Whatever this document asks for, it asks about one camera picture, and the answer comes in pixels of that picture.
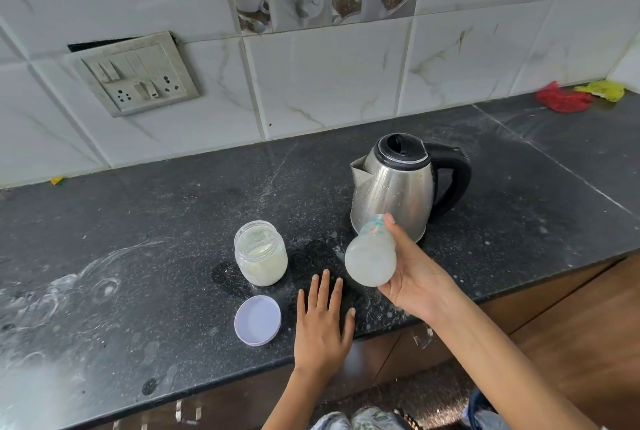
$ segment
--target stainless steel kettle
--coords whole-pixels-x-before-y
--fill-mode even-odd
[[[451,185],[433,204],[441,168],[453,170]],[[368,155],[351,163],[351,172],[353,229],[359,233],[373,216],[388,212],[413,241],[422,238],[427,221],[460,200],[471,181],[471,164],[459,148],[425,143],[408,133],[380,138]]]

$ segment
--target forearm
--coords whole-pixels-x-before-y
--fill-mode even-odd
[[[597,430],[457,287],[432,327],[513,430]]]
[[[304,430],[325,386],[311,374],[294,369],[284,393],[262,430]]]

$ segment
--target yellow cloth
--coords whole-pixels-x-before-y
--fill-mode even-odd
[[[603,97],[610,102],[619,102],[625,95],[625,87],[621,84],[614,83],[608,79],[602,81],[594,81],[587,86],[577,86],[574,88],[581,93],[589,93],[594,96]]]

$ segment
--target speckled floor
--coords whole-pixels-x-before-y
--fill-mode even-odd
[[[455,423],[473,387],[471,378],[457,361],[452,360],[407,378],[320,405],[316,407],[311,421],[315,422],[331,411],[350,415],[363,406],[378,406],[389,411],[402,408],[425,430],[457,429]]]

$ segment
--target hand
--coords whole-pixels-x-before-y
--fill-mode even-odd
[[[396,242],[397,264],[391,280],[378,289],[396,307],[431,324],[443,295],[456,290],[456,283],[418,248],[390,214],[385,215],[385,226]]]
[[[355,309],[347,312],[340,335],[340,302],[342,278],[335,281],[329,301],[329,270],[322,275],[318,289],[318,275],[311,279],[308,308],[305,291],[298,292],[298,323],[293,348],[294,371],[326,384],[340,369],[347,357],[355,329]]]

